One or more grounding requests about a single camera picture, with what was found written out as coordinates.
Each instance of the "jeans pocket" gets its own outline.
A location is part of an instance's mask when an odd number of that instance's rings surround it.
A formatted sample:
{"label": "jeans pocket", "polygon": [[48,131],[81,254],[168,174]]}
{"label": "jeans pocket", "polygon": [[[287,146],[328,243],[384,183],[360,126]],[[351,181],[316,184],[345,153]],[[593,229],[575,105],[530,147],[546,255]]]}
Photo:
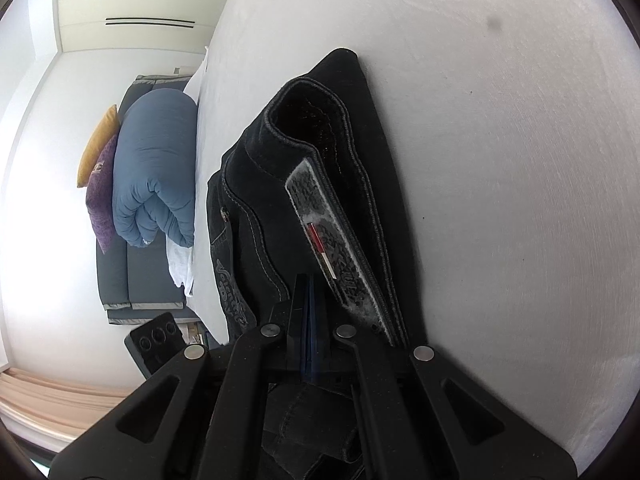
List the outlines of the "jeans pocket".
{"label": "jeans pocket", "polygon": [[220,172],[209,181],[207,195],[207,216],[210,254],[216,286],[220,295],[220,305],[225,313],[229,341],[233,342],[243,333],[257,325],[254,312],[246,302],[238,286],[234,268],[234,231],[230,214],[220,200]]}
{"label": "jeans pocket", "polygon": [[233,231],[229,222],[211,243],[211,261],[220,294],[220,305],[226,316],[229,341],[235,341],[244,332],[257,325],[255,314],[244,300],[234,272]]}

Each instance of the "white bed sheet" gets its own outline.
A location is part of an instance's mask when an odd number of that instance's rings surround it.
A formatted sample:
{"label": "white bed sheet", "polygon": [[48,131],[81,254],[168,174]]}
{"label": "white bed sheet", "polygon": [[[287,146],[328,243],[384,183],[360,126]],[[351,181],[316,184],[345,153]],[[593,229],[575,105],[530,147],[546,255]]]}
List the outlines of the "white bed sheet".
{"label": "white bed sheet", "polygon": [[610,0],[228,0],[198,122],[194,301],[226,323],[207,181],[288,79],[359,54],[430,342],[582,471],[640,387],[640,52]]}
{"label": "white bed sheet", "polygon": [[[205,50],[206,53],[202,63],[184,87],[184,93],[193,99],[196,104],[200,99],[202,81],[207,73],[207,56],[209,52],[207,47],[205,47]],[[189,305],[190,297],[193,295],[193,247],[180,247],[167,236],[166,259],[169,263],[169,274],[174,280],[175,286],[184,286],[184,295],[187,297],[187,305]]]}

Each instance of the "white wall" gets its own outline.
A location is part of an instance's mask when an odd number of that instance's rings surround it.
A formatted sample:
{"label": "white wall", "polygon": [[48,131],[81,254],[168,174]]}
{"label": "white wall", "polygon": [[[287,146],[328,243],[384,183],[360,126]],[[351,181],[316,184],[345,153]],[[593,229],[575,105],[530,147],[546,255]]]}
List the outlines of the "white wall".
{"label": "white wall", "polygon": [[[0,199],[15,137],[58,54],[55,9],[57,0],[14,0],[0,20]],[[0,371],[11,359],[3,337],[0,299]]]}
{"label": "white wall", "polygon": [[0,283],[14,365],[64,380],[137,386],[98,296],[95,237],[76,189],[84,146],[138,74],[172,74],[203,56],[162,50],[61,54],[33,104],[6,182]]}
{"label": "white wall", "polygon": [[0,117],[4,115],[22,76],[35,59],[29,0],[13,0],[0,20]]}

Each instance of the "blue duvet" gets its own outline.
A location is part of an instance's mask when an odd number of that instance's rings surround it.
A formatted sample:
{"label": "blue duvet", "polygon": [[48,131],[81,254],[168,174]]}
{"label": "blue duvet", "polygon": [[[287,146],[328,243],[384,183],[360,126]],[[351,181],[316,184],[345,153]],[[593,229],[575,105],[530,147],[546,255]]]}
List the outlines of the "blue duvet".
{"label": "blue duvet", "polygon": [[198,108],[175,89],[153,90],[122,120],[113,163],[113,222],[134,247],[158,229],[193,245]]}

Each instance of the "mattress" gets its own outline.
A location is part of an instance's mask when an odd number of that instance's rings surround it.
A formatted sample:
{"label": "mattress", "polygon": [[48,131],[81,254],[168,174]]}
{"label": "mattress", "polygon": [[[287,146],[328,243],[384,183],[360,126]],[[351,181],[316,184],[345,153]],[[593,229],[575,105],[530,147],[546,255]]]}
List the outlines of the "mattress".
{"label": "mattress", "polygon": [[337,47],[389,138],[430,344],[584,470],[640,388],[640,52],[623,19],[610,0],[228,0],[200,98],[190,298],[219,341],[207,180]]}

